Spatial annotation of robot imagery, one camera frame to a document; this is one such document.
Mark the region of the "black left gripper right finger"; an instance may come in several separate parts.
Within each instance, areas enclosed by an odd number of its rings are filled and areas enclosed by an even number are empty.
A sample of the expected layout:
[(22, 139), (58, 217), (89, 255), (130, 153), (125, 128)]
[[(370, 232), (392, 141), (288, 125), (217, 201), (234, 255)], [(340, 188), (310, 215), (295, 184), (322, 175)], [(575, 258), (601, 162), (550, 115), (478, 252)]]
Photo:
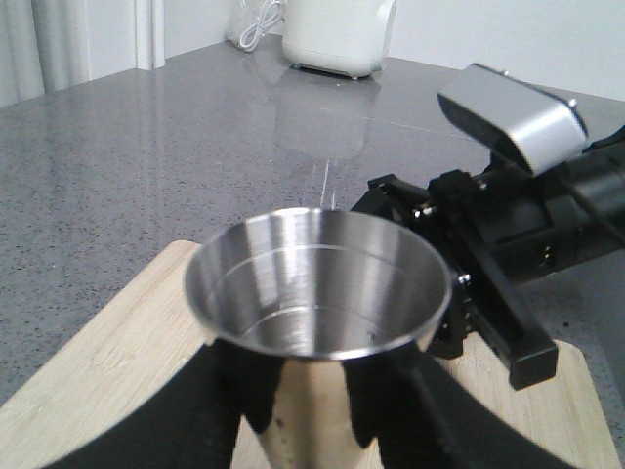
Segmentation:
[(408, 344), (344, 363), (354, 437), (385, 468), (565, 468)]

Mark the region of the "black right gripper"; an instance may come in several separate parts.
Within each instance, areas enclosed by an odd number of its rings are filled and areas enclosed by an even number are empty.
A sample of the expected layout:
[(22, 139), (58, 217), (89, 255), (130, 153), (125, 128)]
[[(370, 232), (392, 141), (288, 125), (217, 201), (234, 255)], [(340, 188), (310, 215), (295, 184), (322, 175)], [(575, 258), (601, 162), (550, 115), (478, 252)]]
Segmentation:
[(559, 352), (516, 287), (623, 247), (624, 134), (537, 177), (498, 155), (480, 174), (453, 170), (426, 188), (385, 175), (354, 208), (422, 236), (455, 275), (431, 354), (458, 358), (476, 332), (521, 390), (553, 378)]

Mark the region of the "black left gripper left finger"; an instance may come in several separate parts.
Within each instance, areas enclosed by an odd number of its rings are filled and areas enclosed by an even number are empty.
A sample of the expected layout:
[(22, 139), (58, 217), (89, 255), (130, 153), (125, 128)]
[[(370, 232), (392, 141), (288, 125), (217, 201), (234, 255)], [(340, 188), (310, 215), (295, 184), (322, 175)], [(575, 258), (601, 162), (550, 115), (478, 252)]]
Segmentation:
[(256, 430), (283, 360), (224, 340), (202, 346), (151, 398), (54, 468), (230, 468), (240, 422)]

